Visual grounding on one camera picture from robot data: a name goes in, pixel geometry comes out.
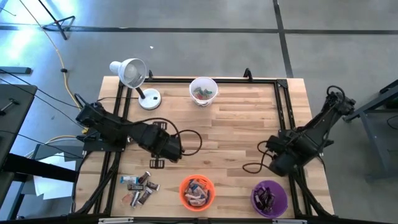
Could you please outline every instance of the concrete floor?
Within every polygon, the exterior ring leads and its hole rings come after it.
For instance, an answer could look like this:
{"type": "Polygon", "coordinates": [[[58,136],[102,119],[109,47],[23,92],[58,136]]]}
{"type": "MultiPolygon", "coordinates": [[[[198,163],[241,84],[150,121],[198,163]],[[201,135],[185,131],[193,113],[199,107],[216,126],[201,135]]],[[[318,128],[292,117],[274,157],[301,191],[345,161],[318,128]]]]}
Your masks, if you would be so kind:
{"type": "MultiPolygon", "coordinates": [[[[17,16],[1,11],[1,23],[34,23],[19,1],[4,1],[5,9],[17,16]]],[[[37,1],[25,2],[40,23],[51,22],[37,1]]],[[[75,15],[76,26],[277,28],[272,0],[44,2],[57,18],[75,15]]],[[[279,0],[279,5],[286,29],[398,29],[395,0],[279,0]]],[[[50,33],[70,70],[70,88],[88,101],[97,98],[102,77],[112,75],[109,63],[131,57],[143,59],[154,75],[240,77],[249,67],[255,77],[286,77],[278,34],[69,35],[70,39],[64,41],[60,34],[50,33]]],[[[398,77],[396,35],[287,34],[286,39],[294,77],[305,79],[314,115],[319,112],[329,85],[342,87],[361,106],[398,77]]],[[[21,77],[54,97],[72,102],[63,88],[57,55],[44,33],[1,30],[0,52],[1,65],[33,68],[33,74],[21,77]]],[[[0,77],[18,83],[7,75],[0,77]]],[[[75,108],[52,103],[72,118],[77,114],[75,108]]],[[[20,131],[39,141],[79,132],[79,127],[37,99],[20,131]]],[[[398,182],[365,181],[364,175],[377,171],[377,164],[360,121],[340,121],[330,139],[335,144],[325,149],[324,160],[335,213],[344,218],[396,223],[398,182]]],[[[12,151],[25,154],[34,146],[34,142],[18,137],[12,151]]]]}

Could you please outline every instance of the wooden tabletop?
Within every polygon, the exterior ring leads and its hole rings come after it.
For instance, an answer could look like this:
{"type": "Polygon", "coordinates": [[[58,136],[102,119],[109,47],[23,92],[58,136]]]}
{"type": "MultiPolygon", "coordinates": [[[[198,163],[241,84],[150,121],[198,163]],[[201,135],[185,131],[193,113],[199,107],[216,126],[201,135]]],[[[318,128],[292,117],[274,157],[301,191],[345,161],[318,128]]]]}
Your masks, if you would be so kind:
{"type": "MultiPolygon", "coordinates": [[[[118,77],[104,77],[99,98],[116,96],[118,77]]],[[[311,118],[304,80],[288,79],[290,99],[297,126],[306,124],[311,118]]],[[[293,218],[293,206],[287,177],[279,177],[267,169],[258,174],[242,170],[248,162],[260,162],[262,154],[257,151],[258,142],[277,135],[279,119],[276,110],[274,87],[270,84],[219,84],[219,95],[213,104],[201,108],[194,104],[188,92],[188,83],[145,83],[141,86],[155,88],[162,95],[161,105],[153,111],[142,109],[137,100],[129,107],[130,121],[145,118],[163,117],[173,121],[179,130],[193,129],[203,138],[201,151],[194,156],[186,156],[173,164],[166,161],[165,169],[149,169],[150,154],[137,145],[128,146],[119,166],[118,178],[122,175],[141,176],[146,170],[151,172],[150,180],[160,184],[145,205],[132,209],[123,205],[121,199],[128,193],[125,184],[116,183],[112,216],[134,217],[212,217],[212,218],[261,218],[253,209],[249,196],[253,187],[262,180],[274,180],[285,189],[289,196],[289,207],[281,218],[293,218]],[[216,197],[212,205],[203,212],[191,212],[180,202],[178,187],[188,175],[207,176],[215,185],[216,197]]],[[[284,94],[281,92],[285,109],[284,94]]],[[[112,112],[114,98],[102,101],[107,111],[112,112]]],[[[120,113],[123,113],[122,100],[120,113]]],[[[168,126],[167,132],[175,131],[168,126]]],[[[186,153],[193,152],[199,144],[194,134],[182,134],[182,145],[186,153]]],[[[76,188],[76,209],[79,209],[91,196],[98,185],[103,152],[92,153],[80,171],[76,188]]],[[[267,157],[265,164],[270,163],[267,157]]],[[[333,207],[322,164],[314,159],[305,167],[308,188],[325,210],[333,213],[333,207]]],[[[104,191],[103,206],[106,203],[108,187],[104,191]]],[[[302,206],[302,194],[298,192],[302,206]]]]}

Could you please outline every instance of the orange bowl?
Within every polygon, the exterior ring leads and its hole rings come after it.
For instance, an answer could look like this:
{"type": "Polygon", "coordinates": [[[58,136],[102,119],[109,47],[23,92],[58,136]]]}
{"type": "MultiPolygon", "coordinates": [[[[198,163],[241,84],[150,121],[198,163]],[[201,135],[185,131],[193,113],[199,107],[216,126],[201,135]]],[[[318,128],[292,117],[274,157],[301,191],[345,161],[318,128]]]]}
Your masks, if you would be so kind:
{"type": "Polygon", "coordinates": [[[213,183],[209,180],[209,178],[205,177],[204,175],[191,175],[185,178],[180,184],[180,200],[185,208],[193,211],[193,212],[201,212],[208,208],[211,203],[213,203],[214,198],[216,197],[216,190],[214,188],[213,183]],[[201,207],[194,207],[188,204],[188,200],[185,198],[185,189],[187,189],[190,180],[194,179],[195,181],[203,184],[205,189],[207,189],[210,193],[210,198],[208,199],[207,203],[201,207]]]}

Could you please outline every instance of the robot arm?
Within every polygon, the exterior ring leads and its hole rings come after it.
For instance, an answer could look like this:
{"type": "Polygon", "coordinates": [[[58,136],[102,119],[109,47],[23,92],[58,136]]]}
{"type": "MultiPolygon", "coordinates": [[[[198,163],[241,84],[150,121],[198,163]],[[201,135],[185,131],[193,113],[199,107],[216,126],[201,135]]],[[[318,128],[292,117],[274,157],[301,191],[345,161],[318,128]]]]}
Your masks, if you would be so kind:
{"type": "Polygon", "coordinates": [[[141,148],[155,156],[166,158],[171,162],[178,162],[182,158],[182,147],[178,135],[171,136],[155,124],[124,120],[107,112],[101,103],[89,104],[80,95],[76,96],[84,102],[84,107],[76,120],[84,127],[97,130],[104,142],[108,144],[125,143],[127,137],[130,136],[141,148]]]}
{"type": "Polygon", "coordinates": [[[285,176],[310,162],[323,152],[323,148],[333,144],[328,140],[331,127],[342,117],[354,111],[355,101],[347,98],[343,90],[337,86],[328,88],[325,104],[304,127],[282,130],[279,136],[271,136],[266,144],[270,152],[274,152],[269,168],[279,176],[285,176]],[[337,88],[340,92],[329,92],[337,88]]]}

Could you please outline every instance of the desk lamp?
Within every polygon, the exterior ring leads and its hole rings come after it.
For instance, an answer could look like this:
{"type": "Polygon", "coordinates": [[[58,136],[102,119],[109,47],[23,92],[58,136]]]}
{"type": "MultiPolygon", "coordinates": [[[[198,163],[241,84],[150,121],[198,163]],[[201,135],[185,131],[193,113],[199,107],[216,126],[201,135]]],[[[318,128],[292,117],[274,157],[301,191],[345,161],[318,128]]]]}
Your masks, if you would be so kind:
{"type": "Polygon", "coordinates": [[[124,85],[137,90],[138,102],[145,110],[156,109],[162,102],[159,91],[153,88],[142,91],[139,88],[144,83],[147,73],[147,67],[141,59],[130,58],[124,62],[112,62],[109,69],[119,76],[124,85]]]}

